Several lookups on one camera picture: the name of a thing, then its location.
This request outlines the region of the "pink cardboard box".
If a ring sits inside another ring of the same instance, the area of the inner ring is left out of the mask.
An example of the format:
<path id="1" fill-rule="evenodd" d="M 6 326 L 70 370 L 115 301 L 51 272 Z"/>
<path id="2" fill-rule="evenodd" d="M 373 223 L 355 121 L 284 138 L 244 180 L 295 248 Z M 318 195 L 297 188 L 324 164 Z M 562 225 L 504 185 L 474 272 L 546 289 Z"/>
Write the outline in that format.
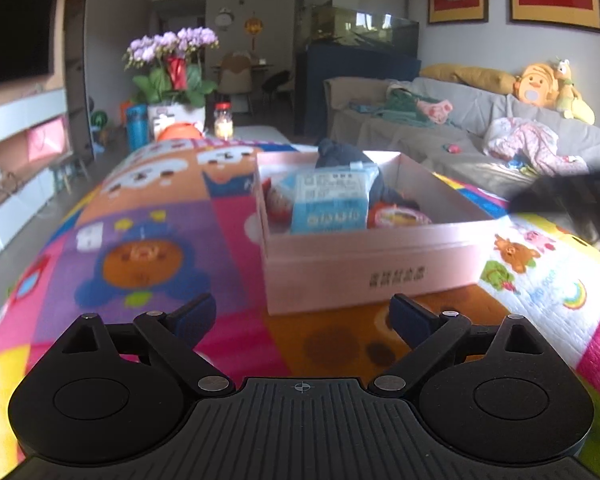
<path id="1" fill-rule="evenodd" d="M 253 194 L 260 222 L 266 306 L 272 315 L 374 304 L 398 292 L 418 296 L 479 281 L 510 225 L 493 218 L 418 162 L 399 152 L 370 151 L 388 185 L 416 200 L 428 226 L 397 226 L 294 235 L 268 222 L 264 181 L 314 167 L 314 152 L 257 157 Z"/>

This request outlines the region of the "pink yellow cup toy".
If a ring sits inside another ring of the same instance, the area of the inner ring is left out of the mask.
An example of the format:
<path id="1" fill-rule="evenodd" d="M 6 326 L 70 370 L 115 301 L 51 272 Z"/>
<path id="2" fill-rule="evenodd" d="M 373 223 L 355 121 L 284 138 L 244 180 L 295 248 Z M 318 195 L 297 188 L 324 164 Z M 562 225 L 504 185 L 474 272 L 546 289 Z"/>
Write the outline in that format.
<path id="1" fill-rule="evenodd" d="M 370 208 L 367 218 L 369 229 L 394 229 L 427 224 L 431 224 L 431 220 L 419 210 L 381 202 Z"/>

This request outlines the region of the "red doll figure toy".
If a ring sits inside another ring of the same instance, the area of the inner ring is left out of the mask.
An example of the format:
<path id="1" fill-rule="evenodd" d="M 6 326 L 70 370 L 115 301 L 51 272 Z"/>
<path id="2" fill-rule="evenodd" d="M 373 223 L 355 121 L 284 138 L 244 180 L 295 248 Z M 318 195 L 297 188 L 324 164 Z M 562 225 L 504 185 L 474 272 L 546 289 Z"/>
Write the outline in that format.
<path id="1" fill-rule="evenodd" d="M 275 176 L 263 183 L 263 195 L 268 220 L 279 224 L 289 224 L 296 198 L 296 177 Z"/>

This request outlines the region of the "blue wet wipes pack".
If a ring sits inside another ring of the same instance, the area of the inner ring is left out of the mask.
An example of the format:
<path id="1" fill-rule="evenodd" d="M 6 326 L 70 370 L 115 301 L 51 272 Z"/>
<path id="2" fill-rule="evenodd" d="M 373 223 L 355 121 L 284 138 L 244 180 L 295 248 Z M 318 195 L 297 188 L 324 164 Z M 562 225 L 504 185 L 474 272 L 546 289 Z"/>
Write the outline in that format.
<path id="1" fill-rule="evenodd" d="M 378 177 L 378 166 L 368 162 L 298 171 L 294 175 L 291 234 L 365 230 L 370 192 Z"/>

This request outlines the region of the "black plush toy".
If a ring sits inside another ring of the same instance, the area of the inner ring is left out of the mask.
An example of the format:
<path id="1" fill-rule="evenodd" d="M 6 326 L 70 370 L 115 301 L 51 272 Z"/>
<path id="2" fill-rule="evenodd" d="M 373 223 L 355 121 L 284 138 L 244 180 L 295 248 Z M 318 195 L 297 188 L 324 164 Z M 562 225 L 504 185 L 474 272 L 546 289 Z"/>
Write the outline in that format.
<path id="1" fill-rule="evenodd" d="M 352 162 L 360 162 L 363 165 L 373 163 L 359 148 L 330 139 L 321 140 L 317 145 L 317 153 L 316 168 L 349 166 Z M 419 210 L 416 200 L 406 198 L 394 188 L 390 188 L 381 171 L 370 188 L 370 206 L 376 206 L 378 203 Z"/>

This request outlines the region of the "pink white clothes pile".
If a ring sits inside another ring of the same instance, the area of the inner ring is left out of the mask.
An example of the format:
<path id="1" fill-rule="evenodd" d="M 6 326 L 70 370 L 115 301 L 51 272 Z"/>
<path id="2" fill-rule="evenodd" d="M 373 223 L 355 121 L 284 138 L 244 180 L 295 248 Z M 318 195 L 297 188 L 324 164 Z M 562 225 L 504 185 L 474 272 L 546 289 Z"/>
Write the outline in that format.
<path id="1" fill-rule="evenodd" d="M 559 155 L 558 134 L 536 120 L 503 117 L 490 123 L 483 137 L 484 154 L 511 162 L 520 157 L 540 176 L 587 174 L 581 156 Z"/>

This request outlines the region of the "colourful cartoon play mat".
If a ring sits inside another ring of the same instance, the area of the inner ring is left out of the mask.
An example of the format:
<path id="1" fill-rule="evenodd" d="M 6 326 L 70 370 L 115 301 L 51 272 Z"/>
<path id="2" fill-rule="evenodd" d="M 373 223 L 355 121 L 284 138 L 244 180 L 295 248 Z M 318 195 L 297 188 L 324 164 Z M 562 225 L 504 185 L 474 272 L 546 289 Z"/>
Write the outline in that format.
<path id="1" fill-rule="evenodd" d="M 197 350 L 235 382 L 250 376 L 370 379 L 406 352 L 374 304 L 268 313 L 257 157 L 277 143 L 172 140 L 140 148 L 79 203 L 23 272 L 0 314 L 0 478 L 21 460 L 7 405 L 22 378 L 81 314 L 108 323 L 170 312 L 208 292 L 216 320 Z M 502 202 L 434 174 L 493 218 Z M 412 296 L 477 323 L 528 318 L 584 379 L 595 422 L 582 462 L 600 476 L 600 252 L 540 217 L 509 218 L 472 285 Z"/>

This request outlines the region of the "mustard yellow pillow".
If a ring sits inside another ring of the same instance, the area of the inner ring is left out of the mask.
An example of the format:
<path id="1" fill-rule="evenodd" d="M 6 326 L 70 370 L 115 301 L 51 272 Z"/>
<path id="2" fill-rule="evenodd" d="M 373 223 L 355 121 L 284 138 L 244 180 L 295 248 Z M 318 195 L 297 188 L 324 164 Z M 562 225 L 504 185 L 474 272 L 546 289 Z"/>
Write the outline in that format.
<path id="1" fill-rule="evenodd" d="M 502 94 L 503 96 L 514 93 L 514 85 L 517 81 L 515 76 L 502 70 L 444 63 L 422 68 L 419 76 L 452 82 L 452 84 L 464 84 L 471 88 Z"/>

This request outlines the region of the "grey sofa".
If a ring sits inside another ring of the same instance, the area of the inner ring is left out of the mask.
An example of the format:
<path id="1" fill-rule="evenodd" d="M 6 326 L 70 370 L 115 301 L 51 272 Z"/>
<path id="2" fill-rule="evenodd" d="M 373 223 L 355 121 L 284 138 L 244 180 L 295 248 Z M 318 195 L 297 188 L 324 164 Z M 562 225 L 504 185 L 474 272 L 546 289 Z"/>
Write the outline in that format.
<path id="1" fill-rule="evenodd" d="M 386 122 L 350 110 L 350 102 L 384 104 L 393 88 L 403 88 L 453 105 L 449 122 L 430 128 Z M 536 120 L 558 134 L 558 154 L 581 156 L 588 169 L 600 169 L 600 128 L 566 119 L 554 110 L 521 103 L 462 84 L 418 77 L 413 81 L 338 77 L 325 81 L 328 136 L 363 151 L 401 152 L 427 169 L 507 197 L 529 185 L 536 173 L 484 154 L 483 137 L 494 119 Z"/>

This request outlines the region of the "green clothes on sofa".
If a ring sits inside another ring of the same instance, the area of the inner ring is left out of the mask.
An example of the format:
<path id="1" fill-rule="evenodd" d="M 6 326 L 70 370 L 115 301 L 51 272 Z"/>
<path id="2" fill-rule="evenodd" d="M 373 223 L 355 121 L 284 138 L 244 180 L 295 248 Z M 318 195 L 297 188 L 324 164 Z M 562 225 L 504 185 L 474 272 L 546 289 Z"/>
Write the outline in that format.
<path id="1" fill-rule="evenodd" d="M 386 122 L 420 128 L 447 124 L 453 111 L 453 105 L 448 100 L 435 101 L 403 88 L 391 89 L 384 104 L 350 102 L 349 108 Z"/>

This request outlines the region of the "red lid glass jar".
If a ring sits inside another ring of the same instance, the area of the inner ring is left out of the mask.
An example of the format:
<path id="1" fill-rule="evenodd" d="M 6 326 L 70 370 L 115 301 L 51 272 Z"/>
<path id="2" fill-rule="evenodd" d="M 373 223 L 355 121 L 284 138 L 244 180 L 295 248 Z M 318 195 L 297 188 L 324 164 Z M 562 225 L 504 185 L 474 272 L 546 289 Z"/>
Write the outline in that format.
<path id="1" fill-rule="evenodd" d="M 234 136 L 234 122 L 230 102 L 215 104 L 214 135 L 225 141 L 230 140 Z"/>

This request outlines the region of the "blue water bottle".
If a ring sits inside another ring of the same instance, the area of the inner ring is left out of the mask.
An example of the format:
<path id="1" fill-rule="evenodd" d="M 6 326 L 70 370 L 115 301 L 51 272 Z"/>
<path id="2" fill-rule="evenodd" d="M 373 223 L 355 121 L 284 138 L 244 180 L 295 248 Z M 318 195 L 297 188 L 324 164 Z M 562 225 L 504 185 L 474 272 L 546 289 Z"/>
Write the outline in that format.
<path id="1" fill-rule="evenodd" d="M 135 152 L 149 143 L 148 108 L 146 104 L 134 104 L 126 109 L 125 129 L 130 152 Z"/>

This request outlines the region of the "white tv cabinet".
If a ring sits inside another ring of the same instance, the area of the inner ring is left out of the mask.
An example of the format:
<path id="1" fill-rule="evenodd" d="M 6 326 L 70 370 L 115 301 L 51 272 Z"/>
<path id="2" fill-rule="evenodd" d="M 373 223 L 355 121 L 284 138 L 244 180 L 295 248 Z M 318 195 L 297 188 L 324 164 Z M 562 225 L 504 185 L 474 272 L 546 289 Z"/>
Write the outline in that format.
<path id="1" fill-rule="evenodd" d="M 70 151 L 64 88 L 0 91 L 0 253 L 53 195 L 52 167 Z"/>

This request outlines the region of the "purple orchid flower pot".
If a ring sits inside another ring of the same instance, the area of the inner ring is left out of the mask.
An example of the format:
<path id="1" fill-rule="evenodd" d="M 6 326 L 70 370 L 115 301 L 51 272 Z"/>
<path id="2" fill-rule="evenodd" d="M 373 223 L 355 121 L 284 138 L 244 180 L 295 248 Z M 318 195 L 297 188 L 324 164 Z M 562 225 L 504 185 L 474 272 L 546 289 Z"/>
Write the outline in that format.
<path id="1" fill-rule="evenodd" d="M 134 39 L 126 48 L 123 63 L 136 70 L 137 101 L 147 106 L 151 135 L 187 124 L 204 131 L 208 97 L 216 83 L 204 76 L 204 51 L 219 45 L 208 27 L 184 27 L 177 32 Z"/>

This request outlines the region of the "dining chair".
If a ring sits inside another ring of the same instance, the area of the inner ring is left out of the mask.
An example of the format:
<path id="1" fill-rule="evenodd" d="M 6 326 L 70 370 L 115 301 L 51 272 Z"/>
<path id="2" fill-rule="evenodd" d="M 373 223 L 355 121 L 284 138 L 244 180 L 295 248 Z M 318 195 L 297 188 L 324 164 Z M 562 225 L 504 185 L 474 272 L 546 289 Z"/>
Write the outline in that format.
<path id="1" fill-rule="evenodd" d="M 239 96 L 239 102 L 245 104 L 245 113 L 252 109 L 252 62 L 249 55 L 232 53 L 225 55 L 220 63 L 218 91 L 230 100 Z"/>

